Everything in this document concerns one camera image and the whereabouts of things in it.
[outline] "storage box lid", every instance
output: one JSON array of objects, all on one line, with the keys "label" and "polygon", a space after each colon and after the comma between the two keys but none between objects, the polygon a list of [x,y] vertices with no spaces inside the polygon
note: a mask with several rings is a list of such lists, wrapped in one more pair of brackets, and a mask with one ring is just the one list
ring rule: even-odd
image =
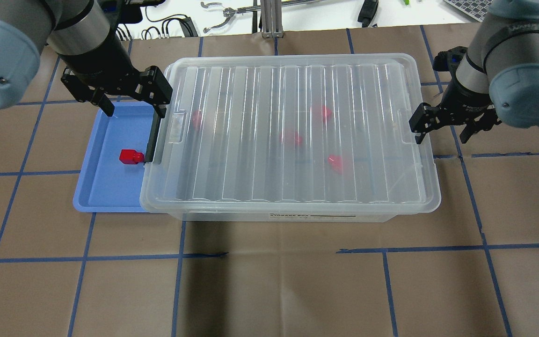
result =
[{"label": "storage box lid", "polygon": [[405,54],[184,58],[141,205],[150,212],[413,214],[440,204]]}]

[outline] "metal tongs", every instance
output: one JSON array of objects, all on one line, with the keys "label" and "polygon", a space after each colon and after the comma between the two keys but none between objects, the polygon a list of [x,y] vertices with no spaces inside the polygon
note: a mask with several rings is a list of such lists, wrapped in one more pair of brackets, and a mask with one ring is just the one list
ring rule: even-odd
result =
[{"label": "metal tongs", "polygon": [[[283,1],[282,7],[294,6],[298,4],[306,4],[309,2],[319,2],[319,1],[323,1],[323,0],[289,0],[289,1]],[[224,8],[223,13],[226,20],[224,20],[224,22],[220,23],[219,25],[209,27],[209,28],[203,28],[203,32],[206,34],[212,29],[222,28],[223,26],[227,25],[230,22],[230,20],[234,17],[234,15],[261,10],[261,6],[249,6],[249,7],[241,7],[241,8],[234,9],[230,7],[228,8],[224,7],[222,5],[222,2],[208,2],[206,4],[201,1],[201,7],[209,8],[211,6],[219,6],[219,7]]]}]

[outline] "black power adapter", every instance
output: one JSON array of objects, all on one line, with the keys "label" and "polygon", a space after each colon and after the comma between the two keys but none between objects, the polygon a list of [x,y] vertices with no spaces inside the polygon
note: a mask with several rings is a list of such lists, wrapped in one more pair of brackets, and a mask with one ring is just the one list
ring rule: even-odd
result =
[{"label": "black power adapter", "polygon": [[363,6],[361,6],[361,11],[359,12],[357,22],[361,22],[361,26],[364,28],[368,27],[376,16],[377,10],[378,0],[365,0],[363,2]]}]

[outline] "blue plastic tray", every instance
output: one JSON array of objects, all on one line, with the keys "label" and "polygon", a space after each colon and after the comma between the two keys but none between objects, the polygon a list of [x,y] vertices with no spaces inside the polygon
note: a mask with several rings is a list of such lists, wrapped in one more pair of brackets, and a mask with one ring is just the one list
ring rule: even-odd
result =
[{"label": "blue plastic tray", "polygon": [[139,203],[145,168],[125,165],[122,149],[145,153],[154,110],[142,102],[116,103],[113,117],[99,110],[90,134],[73,205],[81,212],[146,212]]}]

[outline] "red object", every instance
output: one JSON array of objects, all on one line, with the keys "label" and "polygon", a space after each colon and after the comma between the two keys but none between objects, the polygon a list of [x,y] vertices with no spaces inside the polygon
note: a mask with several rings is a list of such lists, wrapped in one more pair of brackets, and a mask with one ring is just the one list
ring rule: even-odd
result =
[{"label": "red object", "polygon": [[341,156],[330,155],[328,156],[328,162],[330,166],[332,167],[332,170],[340,173],[341,175],[344,173],[344,166],[343,166]]},{"label": "red object", "polygon": [[193,128],[195,130],[199,130],[201,128],[201,122],[203,122],[203,113],[201,113],[201,110],[195,110],[190,115],[190,122],[193,124]]},{"label": "red object", "polygon": [[332,117],[332,110],[329,107],[321,106],[321,121],[326,123]]},{"label": "red object", "polygon": [[143,152],[137,152],[136,150],[123,149],[120,152],[120,161],[126,165],[136,165],[145,161],[145,155]]},{"label": "red object", "polygon": [[303,137],[299,136],[299,132],[293,132],[290,130],[286,130],[284,132],[280,132],[280,142],[287,145],[294,144],[296,147],[301,145],[303,143]]}]

